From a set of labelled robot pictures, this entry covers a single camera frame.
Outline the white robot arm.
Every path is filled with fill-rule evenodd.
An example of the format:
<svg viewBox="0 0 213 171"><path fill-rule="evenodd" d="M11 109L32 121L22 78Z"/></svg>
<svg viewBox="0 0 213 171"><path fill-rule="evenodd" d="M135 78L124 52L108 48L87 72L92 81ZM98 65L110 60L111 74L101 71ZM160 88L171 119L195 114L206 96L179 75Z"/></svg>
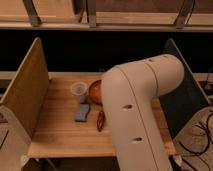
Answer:
<svg viewBox="0 0 213 171"><path fill-rule="evenodd" d="M176 89L183 78L182 62L169 54L103 74L102 104L121 171L173 171L151 100Z"/></svg>

